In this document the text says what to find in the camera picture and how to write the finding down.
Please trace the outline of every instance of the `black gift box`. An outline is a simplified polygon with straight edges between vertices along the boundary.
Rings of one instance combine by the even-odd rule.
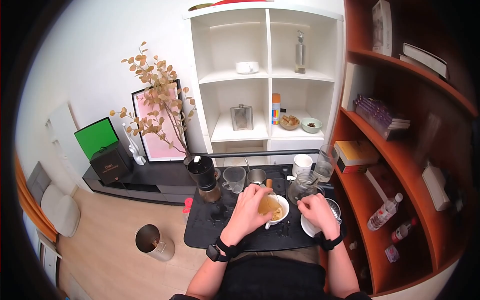
[[[95,152],[90,160],[90,165],[103,181],[103,184],[117,181],[130,173],[133,167],[132,160],[120,141],[102,147],[100,151]]]

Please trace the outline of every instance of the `red bottle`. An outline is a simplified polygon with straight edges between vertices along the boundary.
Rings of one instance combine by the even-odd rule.
[[[403,240],[416,224],[417,224],[417,218],[413,218],[410,221],[407,221],[402,225],[400,225],[400,227],[398,227],[394,232],[392,232],[392,235],[391,235],[392,243],[395,244]]]

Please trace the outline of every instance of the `person's lap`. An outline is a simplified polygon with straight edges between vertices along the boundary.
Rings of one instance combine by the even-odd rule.
[[[238,260],[242,257],[255,255],[255,256],[276,256],[285,259],[296,260],[300,262],[319,264],[319,247],[313,246],[308,248],[298,248],[293,250],[282,251],[265,251],[265,252],[244,252],[235,258],[230,259],[230,263]]]

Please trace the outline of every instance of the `hand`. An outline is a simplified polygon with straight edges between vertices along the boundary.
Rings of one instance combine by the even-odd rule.
[[[258,213],[258,205],[263,196],[273,191],[270,188],[261,188],[257,184],[250,184],[239,194],[237,205],[232,217],[222,231],[220,238],[227,246],[238,244],[247,234],[272,219],[273,213],[265,216]]]
[[[322,230],[327,240],[334,240],[340,235],[340,225],[322,194],[303,197],[297,205],[305,218]]]

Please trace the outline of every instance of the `yellow book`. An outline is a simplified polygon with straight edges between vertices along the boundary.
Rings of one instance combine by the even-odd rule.
[[[375,164],[380,157],[368,141],[336,141],[335,149],[345,166]]]

